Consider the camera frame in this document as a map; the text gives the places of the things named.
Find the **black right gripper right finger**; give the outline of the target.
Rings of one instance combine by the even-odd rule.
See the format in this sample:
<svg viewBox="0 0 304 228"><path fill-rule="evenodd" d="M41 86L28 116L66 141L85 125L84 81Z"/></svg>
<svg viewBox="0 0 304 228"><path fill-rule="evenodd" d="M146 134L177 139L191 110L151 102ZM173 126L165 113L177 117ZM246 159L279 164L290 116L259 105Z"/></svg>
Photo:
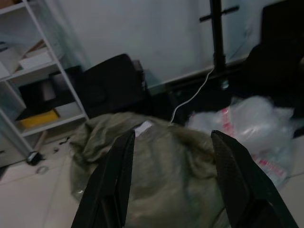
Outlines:
<svg viewBox="0 0 304 228"><path fill-rule="evenodd" d="M271 179L236 139L211 133L218 184L233 228L296 228Z"/></svg>

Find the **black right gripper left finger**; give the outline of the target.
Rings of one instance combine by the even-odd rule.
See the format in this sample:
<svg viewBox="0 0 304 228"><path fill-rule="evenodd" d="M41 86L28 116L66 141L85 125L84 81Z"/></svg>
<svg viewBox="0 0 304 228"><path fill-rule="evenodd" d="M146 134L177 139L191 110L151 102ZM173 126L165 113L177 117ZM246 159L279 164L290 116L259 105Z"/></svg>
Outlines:
<svg viewBox="0 0 304 228"><path fill-rule="evenodd" d="M74 228L122 228L130 194L135 132L119 136L91 174Z"/></svg>

